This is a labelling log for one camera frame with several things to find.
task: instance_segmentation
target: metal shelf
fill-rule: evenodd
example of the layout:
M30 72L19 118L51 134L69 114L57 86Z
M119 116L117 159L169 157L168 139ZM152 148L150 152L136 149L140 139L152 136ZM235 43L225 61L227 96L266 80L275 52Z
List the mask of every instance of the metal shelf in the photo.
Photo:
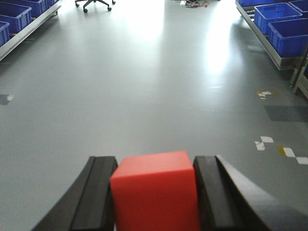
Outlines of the metal shelf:
M263 45L264 49L273 60L275 65L279 70L287 70L287 69L298 69L298 66L301 63L302 57L291 57L291 58L284 58L280 57L279 54L275 51L273 46L267 40L267 38L262 34L256 24L252 21L249 14L247 12L254 9L253 6L249 7L242 7L238 1L235 2L238 11L241 13L245 21L248 23L254 34L260 40L261 44Z
M16 34L8 42L0 47L0 61L7 56L14 48L16 48L22 41L24 41L29 35L31 35L40 25L46 22L53 14L55 14L61 7L60 2L56 2L42 15L37 17L33 22L26 26L22 31Z

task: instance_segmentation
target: dark floor patch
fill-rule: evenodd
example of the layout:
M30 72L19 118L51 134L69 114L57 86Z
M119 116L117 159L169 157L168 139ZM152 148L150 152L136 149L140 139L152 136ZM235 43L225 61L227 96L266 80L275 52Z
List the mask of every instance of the dark floor patch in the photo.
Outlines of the dark floor patch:
M308 122L307 106L264 106L272 121Z
M0 105L7 105L13 97L13 95L0 95Z

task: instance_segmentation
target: shelving rack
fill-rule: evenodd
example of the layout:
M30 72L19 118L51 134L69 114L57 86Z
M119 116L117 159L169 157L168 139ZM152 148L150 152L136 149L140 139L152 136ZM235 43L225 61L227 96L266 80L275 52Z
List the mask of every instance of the shelving rack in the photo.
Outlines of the shelving rack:
M294 87L297 80L299 79L300 74L302 73L303 64L307 62L307 58L305 57L281 57L273 48L273 46L268 41L267 37L262 34L256 24L253 22L254 18L254 7L255 6L247 6L242 7L238 1L235 2L236 8L241 13L247 24L250 26L256 37L259 39L264 49L272 59L272 61L277 66L278 70L287 70L293 69L293 75L291 78L291 86Z
M37 17L33 22L26 26L22 31L17 33L13 38L0 47L0 61L15 49L22 41L31 35L39 26L47 21L51 16L58 12L61 3L58 1L52 5L47 11Z
M306 68L308 68L307 62L305 62L301 72L299 73L299 77L298 80L296 81L293 92L294 94L296 94L298 89L300 89L302 93L305 95L305 97L308 99L308 76L305 75Z

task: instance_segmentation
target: yellow tape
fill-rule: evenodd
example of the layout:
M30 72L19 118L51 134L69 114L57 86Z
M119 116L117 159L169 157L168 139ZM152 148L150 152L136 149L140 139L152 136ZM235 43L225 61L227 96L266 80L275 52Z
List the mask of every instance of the yellow tape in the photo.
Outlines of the yellow tape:
M277 146L277 150L278 150L280 155L286 155L283 148L284 148L283 146Z

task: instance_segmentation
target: white tape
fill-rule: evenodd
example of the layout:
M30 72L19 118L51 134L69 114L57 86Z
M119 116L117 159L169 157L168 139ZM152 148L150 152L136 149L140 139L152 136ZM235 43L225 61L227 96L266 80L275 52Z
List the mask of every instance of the white tape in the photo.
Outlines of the white tape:
M267 91L263 91L262 94L263 95L271 95L271 92L267 90Z
M264 151L264 150L265 150L265 146L264 146L264 143L263 143L263 142L255 141L255 144L256 144L257 149L258 149L259 151Z
M269 137L269 136L260 136L260 137L261 137L262 142L264 143L274 143L274 140L272 137Z
M291 148L283 147L283 150L287 157L295 157L294 152Z
M7 96L7 101L11 101L14 98L14 95L8 95Z
M308 165L308 157L296 157L300 165Z

